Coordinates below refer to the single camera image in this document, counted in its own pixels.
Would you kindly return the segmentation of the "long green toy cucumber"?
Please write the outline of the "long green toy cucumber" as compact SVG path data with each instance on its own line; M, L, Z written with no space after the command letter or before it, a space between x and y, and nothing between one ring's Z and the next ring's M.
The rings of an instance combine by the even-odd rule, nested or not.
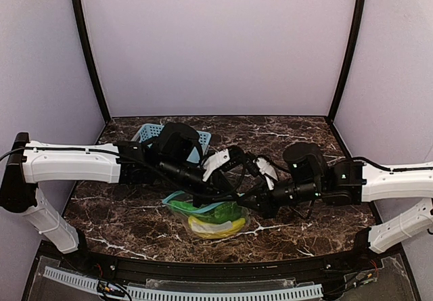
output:
M199 214L200 209L196 208L193 204L184 201L171 200L168 206L177 212L182 212L185 214Z

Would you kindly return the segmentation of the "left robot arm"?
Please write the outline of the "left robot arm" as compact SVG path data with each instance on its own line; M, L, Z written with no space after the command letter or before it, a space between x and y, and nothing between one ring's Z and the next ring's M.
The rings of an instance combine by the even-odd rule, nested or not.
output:
M102 145L53 145L18 133L1 182L1 207L21 214L63 254L86 250L83 233L68 224L44 196L40 182L98 181L109 184L151 184L157 178L201 202L233 197L237 187L222 174L231 158L228 149L206 156L200 133L170 122L145 139Z

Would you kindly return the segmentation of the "green toy bell pepper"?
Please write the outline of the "green toy bell pepper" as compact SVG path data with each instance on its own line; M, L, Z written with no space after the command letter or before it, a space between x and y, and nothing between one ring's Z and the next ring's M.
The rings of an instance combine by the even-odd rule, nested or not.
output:
M196 218L206 223L223 224L227 221L233 222L245 218L248 215L249 212L246 208L239 206L235 202L225 202L204 214L196 215Z

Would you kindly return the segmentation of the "clear zip top bag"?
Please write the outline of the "clear zip top bag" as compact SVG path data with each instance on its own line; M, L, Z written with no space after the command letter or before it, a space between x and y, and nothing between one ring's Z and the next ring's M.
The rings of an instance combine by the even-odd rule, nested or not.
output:
M250 224L249 211L235 202L217 202L195 207L184 191L176 191L162 204L177 217L191 235L200 239L225 239Z

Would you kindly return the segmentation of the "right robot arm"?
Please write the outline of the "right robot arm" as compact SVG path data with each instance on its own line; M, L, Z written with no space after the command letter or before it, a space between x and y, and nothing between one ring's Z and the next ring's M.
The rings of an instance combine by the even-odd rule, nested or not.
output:
M342 160L328 166L315 143L295 143L283 151L291 176L253 189L239 204L273 218L284 206L322 200L345 206L392 198L419 198L405 212L355 235L356 250L381 254L392 246L432 228L432 164L381 166L364 157Z

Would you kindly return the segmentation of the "yellow toy banana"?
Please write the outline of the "yellow toy banana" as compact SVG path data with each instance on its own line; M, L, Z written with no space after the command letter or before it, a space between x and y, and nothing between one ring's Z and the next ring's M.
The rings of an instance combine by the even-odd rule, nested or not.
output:
M240 232L246 225L246 219L241 217L235 221L226 221L221 224L207 223L194 216L188 218L191 231L202 239L223 239Z

